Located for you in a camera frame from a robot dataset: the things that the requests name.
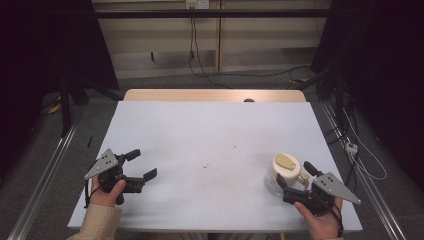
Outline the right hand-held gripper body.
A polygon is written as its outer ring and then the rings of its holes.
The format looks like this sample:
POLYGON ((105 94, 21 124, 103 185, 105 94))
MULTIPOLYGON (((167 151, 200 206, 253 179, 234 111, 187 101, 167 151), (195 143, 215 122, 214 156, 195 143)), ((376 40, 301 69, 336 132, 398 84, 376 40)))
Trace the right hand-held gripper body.
POLYGON ((317 215, 323 215, 330 211, 336 197, 353 204, 361 203, 361 200, 332 173, 316 177, 310 190, 294 189, 289 187, 285 180, 282 180, 282 190, 284 202, 290 204, 300 202, 312 214, 317 215))

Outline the beige left sleeve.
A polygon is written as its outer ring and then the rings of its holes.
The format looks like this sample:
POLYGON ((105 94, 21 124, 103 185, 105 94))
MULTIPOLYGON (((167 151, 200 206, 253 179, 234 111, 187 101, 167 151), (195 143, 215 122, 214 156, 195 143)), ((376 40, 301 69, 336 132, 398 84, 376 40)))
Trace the beige left sleeve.
POLYGON ((66 240, 115 240, 121 216, 120 208, 90 204, 79 232, 66 240))

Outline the person's right hand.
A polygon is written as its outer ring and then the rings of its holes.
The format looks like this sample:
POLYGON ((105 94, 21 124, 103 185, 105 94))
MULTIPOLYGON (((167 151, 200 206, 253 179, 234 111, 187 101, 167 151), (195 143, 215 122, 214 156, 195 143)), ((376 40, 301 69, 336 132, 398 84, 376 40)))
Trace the person's right hand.
POLYGON ((302 203, 295 202, 294 206, 303 216, 309 227, 312 240, 341 240, 340 221, 343 200, 334 199, 334 205, 329 213, 322 216, 313 215, 302 203))

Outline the black crossbar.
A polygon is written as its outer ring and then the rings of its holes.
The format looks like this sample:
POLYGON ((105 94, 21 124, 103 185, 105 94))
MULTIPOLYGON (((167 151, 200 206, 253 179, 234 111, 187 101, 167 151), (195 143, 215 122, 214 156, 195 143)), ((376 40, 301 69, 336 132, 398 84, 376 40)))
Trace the black crossbar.
POLYGON ((97 11, 101 19, 131 18, 317 18, 333 16, 335 11, 328 9, 283 9, 283 10, 137 10, 137 11, 97 11))

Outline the aluminium floor rail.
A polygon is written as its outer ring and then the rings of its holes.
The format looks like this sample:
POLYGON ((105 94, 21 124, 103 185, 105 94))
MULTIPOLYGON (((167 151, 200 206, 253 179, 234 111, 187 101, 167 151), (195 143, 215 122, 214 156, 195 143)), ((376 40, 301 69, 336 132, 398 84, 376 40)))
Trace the aluminium floor rail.
POLYGON ((329 123, 334 128, 338 141, 349 160, 350 168, 355 172, 355 179, 361 182, 376 214, 388 233, 389 238, 391 240, 406 240, 404 232, 402 231, 396 217, 374 183, 375 180, 378 180, 378 177, 375 177, 368 172, 358 154, 349 153, 345 149, 346 144, 349 142, 349 138, 343 137, 342 131, 338 129, 335 112, 332 106, 330 104, 322 103, 322 109, 327 116, 329 123))
POLYGON ((64 128, 42 124, 34 132, 8 187, 8 196, 13 203, 8 209, 14 210, 17 218, 7 240, 27 238, 77 126, 78 122, 64 128))

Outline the white wall socket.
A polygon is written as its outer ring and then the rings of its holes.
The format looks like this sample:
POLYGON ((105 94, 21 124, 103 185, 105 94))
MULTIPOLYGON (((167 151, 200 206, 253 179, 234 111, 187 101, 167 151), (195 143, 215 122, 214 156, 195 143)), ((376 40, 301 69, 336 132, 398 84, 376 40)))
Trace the white wall socket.
POLYGON ((187 9, 206 10, 210 8, 209 0, 185 0, 187 9))

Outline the white table mat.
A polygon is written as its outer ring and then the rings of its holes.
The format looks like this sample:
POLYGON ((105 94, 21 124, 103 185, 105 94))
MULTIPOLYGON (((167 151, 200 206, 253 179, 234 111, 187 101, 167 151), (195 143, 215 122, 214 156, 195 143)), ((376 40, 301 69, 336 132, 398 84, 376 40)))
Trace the white table mat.
POLYGON ((156 169, 128 194, 120 227, 153 232, 289 232, 306 224, 265 185, 279 153, 338 171, 313 109, 303 103, 143 102, 118 104, 102 147, 134 149, 128 176, 156 169))

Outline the black metal stand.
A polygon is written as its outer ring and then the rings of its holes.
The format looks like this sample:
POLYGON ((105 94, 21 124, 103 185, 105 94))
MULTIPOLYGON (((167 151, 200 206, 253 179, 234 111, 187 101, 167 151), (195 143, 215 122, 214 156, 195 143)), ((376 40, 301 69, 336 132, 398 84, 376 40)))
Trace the black metal stand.
POLYGON ((111 90, 101 87, 99 84, 93 83, 80 76, 62 74, 59 77, 59 83, 60 106, 62 111, 62 137, 65 137, 70 132, 72 127, 69 97, 72 97, 73 101, 77 105, 86 105, 89 101, 89 97, 85 90, 94 89, 96 92, 106 96, 111 100, 121 101, 123 99, 122 95, 113 93, 111 90))
POLYGON ((295 90, 303 91, 312 85, 315 86, 319 99, 334 101, 333 120, 335 121, 335 127, 333 131, 338 134, 337 139, 342 140, 349 129, 349 118, 344 111, 344 81, 337 67, 334 64, 330 64, 312 78, 300 83, 295 87, 295 90))

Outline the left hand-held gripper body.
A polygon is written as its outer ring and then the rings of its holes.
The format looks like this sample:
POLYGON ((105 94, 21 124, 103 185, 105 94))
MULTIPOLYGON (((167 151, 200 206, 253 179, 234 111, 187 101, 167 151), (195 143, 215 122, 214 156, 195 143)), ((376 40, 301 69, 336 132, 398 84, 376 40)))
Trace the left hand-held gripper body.
POLYGON ((84 176, 85 198, 89 202, 88 181, 97 176, 102 190, 110 192, 119 180, 125 180, 126 186, 116 199, 117 205, 124 203, 124 193, 141 193, 145 185, 143 177, 128 177, 123 172, 123 164, 127 160, 125 154, 117 155, 111 149, 107 149, 89 168, 84 176))

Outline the wooden table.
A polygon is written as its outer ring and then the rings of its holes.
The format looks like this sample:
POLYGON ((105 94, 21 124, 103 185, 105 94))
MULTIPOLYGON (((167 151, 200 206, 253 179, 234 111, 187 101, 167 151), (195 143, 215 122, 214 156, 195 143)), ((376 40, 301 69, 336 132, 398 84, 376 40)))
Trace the wooden table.
POLYGON ((299 90, 130 89, 125 101, 305 102, 299 90))

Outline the person's left hand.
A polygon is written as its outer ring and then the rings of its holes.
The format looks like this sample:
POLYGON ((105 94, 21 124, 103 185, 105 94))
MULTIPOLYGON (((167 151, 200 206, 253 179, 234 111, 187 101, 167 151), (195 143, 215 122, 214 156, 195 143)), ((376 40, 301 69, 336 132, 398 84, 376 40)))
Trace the person's left hand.
POLYGON ((119 180, 110 192, 104 192, 100 186, 98 177, 92 179, 92 192, 90 196, 90 203, 106 207, 114 207, 116 199, 122 193, 126 186, 125 180, 119 180))

